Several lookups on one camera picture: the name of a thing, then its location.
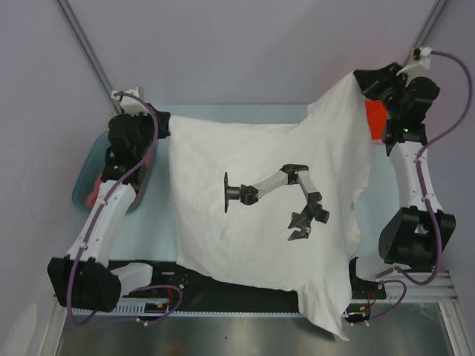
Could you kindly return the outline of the white printed t shirt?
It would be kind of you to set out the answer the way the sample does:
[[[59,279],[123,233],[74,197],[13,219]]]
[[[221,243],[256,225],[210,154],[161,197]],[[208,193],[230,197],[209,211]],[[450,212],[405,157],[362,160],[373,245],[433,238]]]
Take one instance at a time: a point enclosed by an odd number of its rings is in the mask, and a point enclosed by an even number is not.
[[[222,282],[295,291],[306,319],[344,338],[348,264],[361,241],[356,203],[371,165],[365,99],[354,75],[312,103],[297,124],[173,116],[169,129],[178,264]],[[258,185],[286,164],[308,167],[330,214],[325,223],[312,221],[301,240],[290,239],[289,227],[307,203],[299,185],[272,185],[252,205],[224,199],[225,185]]]

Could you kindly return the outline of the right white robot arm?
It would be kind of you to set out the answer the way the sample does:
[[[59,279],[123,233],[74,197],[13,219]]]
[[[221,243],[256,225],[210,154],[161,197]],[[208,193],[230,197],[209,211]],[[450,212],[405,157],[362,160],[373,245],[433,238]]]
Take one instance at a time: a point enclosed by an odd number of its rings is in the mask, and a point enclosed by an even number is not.
[[[424,76],[409,79],[397,63],[353,75],[364,97],[382,103],[387,113],[381,140],[396,174],[400,208],[382,229],[376,251],[351,261],[342,288],[360,297],[369,281],[394,271],[416,285],[430,284],[456,227],[455,216],[446,214],[436,198],[428,167],[424,120],[439,86]]]

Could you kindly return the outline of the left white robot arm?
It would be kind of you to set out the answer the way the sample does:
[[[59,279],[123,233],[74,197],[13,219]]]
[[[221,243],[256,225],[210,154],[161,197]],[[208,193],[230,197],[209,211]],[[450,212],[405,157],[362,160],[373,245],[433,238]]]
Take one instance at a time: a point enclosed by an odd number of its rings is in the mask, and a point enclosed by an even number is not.
[[[84,202],[90,214],[78,238],[64,257],[47,266],[59,304],[67,309],[111,312],[121,297],[136,290],[153,297],[164,279],[146,263],[110,267],[112,245],[124,216],[140,204],[151,176],[158,139],[170,135],[171,114],[153,111],[121,113],[108,123],[107,145],[94,145],[83,171],[99,159],[96,187]]]

